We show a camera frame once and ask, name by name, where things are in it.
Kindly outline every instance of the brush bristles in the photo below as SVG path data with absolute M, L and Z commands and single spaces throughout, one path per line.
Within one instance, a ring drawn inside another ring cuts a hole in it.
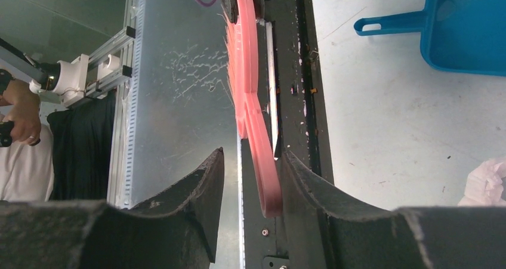
M 234 24 L 230 22 L 229 18 L 224 15 L 225 21 L 227 22 L 227 37 L 225 40 L 225 44 L 227 45 L 227 52 L 229 55 L 229 63 L 227 69 L 229 71 L 229 79 L 228 85 L 230 88 L 230 92 L 232 94 L 232 100 L 234 99 L 234 91 L 235 91 L 235 73 L 234 73 L 234 61 L 235 61 L 235 30 Z

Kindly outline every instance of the white shirt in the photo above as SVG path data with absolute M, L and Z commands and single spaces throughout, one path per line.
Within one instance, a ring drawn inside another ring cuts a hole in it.
M 0 148 L 0 200 L 46 201 L 53 190 L 53 135 L 42 125 L 36 146 L 13 143 Z

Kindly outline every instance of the person's hand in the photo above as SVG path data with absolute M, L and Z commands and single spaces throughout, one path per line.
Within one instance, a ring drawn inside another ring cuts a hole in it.
M 11 131 L 13 142 L 34 144 L 41 135 L 41 119 L 39 118 L 39 103 L 33 99 L 20 101 L 4 118 L 4 121 L 13 121 L 14 129 Z

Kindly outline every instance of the person's arm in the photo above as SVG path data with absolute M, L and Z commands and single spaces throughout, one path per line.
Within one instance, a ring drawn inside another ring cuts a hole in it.
M 13 106 L 4 119 L 14 122 L 14 129 L 11 131 L 13 141 L 33 144 L 39 140 L 40 103 L 39 96 L 30 91 L 27 83 L 0 69 L 0 106 Z

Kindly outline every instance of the blue dustpan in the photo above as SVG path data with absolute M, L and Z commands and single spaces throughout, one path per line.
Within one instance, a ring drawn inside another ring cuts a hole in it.
M 363 30 L 369 24 L 381 29 Z M 354 28 L 360 36 L 421 32 L 433 68 L 506 76 L 506 0 L 425 0 L 422 11 L 362 18 Z

